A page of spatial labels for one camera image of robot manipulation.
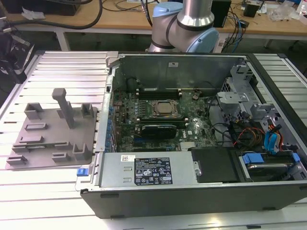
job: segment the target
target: warning label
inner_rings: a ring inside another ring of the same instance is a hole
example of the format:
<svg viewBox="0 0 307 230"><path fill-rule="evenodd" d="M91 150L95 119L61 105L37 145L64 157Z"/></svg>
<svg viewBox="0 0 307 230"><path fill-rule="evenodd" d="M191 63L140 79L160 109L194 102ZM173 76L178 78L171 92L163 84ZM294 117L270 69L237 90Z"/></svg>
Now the warning label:
<svg viewBox="0 0 307 230"><path fill-rule="evenodd" d="M134 183L136 185L172 184L169 157L135 158Z"/></svg>

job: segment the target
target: sticker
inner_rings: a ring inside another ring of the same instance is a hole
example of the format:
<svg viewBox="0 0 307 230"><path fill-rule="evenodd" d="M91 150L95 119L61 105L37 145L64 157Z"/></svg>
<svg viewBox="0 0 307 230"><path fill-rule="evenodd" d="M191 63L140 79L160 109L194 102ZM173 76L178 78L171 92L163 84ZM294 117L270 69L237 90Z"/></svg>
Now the sticker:
<svg viewBox="0 0 307 230"><path fill-rule="evenodd" d="M121 155L120 161L134 161L135 155Z"/></svg>
<svg viewBox="0 0 307 230"><path fill-rule="evenodd" d="M133 159L136 185L173 184L169 157Z"/></svg>
<svg viewBox="0 0 307 230"><path fill-rule="evenodd" d="M169 63L168 63L168 67L175 67L175 68L177 68L178 65L179 65L178 62L169 62Z"/></svg>

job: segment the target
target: blue drive bracket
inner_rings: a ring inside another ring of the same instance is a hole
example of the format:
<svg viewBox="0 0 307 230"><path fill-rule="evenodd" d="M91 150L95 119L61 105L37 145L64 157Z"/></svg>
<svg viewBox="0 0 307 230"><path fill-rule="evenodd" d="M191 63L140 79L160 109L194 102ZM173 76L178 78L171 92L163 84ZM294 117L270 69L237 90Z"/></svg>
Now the blue drive bracket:
<svg viewBox="0 0 307 230"><path fill-rule="evenodd" d="M260 153L246 153L242 158L245 164L264 163Z"/></svg>

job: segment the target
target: white paper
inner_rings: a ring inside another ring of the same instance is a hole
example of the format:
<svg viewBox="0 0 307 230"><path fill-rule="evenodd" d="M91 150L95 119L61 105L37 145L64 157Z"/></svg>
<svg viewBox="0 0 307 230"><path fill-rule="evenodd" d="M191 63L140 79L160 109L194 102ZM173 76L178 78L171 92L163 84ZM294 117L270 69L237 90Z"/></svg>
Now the white paper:
<svg viewBox="0 0 307 230"><path fill-rule="evenodd" d="M28 20L33 20L33 19L46 19L45 15L43 12L34 12L34 11L29 11L23 7L23 13L21 13L23 17L25 17Z"/></svg>

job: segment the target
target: power cable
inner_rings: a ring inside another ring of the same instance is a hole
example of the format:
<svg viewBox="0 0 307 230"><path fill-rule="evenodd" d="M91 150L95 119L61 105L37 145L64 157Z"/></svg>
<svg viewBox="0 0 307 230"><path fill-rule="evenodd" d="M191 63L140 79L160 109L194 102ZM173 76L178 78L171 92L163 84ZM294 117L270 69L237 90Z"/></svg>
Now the power cable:
<svg viewBox="0 0 307 230"><path fill-rule="evenodd" d="M130 7L130 8L124 8L124 9L122 9L122 10L113 10L113 9L109 9L109 8L106 8L106 7L103 6L103 9L106 10L106 11L111 11L111 12L123 12L123 11L129 11L129 10L138 8L138 7L140 7L140 6L141 6L141 5L137 5L137 6Z"/></svg>
<svg viewBox="0 0 307 230"><path fill-rule="evenodd" d="M44 1L57 2L57 3L66 4L66 5L85 5L85 4L87 4L87 3L92 2L93 0L85 0L85 1L71 1L71 0L44 0Z"/></svg>
<svg viewBox="0 0 307 230"><path fill-rule="evenodd" d="M25 24L40 24L40 25L49 25L49 26L61 27L61 28L72 29L72 30L85 30L85 29L91 28L92 26L96 25L99 19L101 18L103 3L101 0L98 0L98 2L99 2L98 15L93 22L87 25L76 26L76 25L66 25L66 24L61 24L61 23L46 22L42 20L21 20L21 21L15 21L15 22L8 22L6 28L14 27L17 25L25 25Z"/></svg>

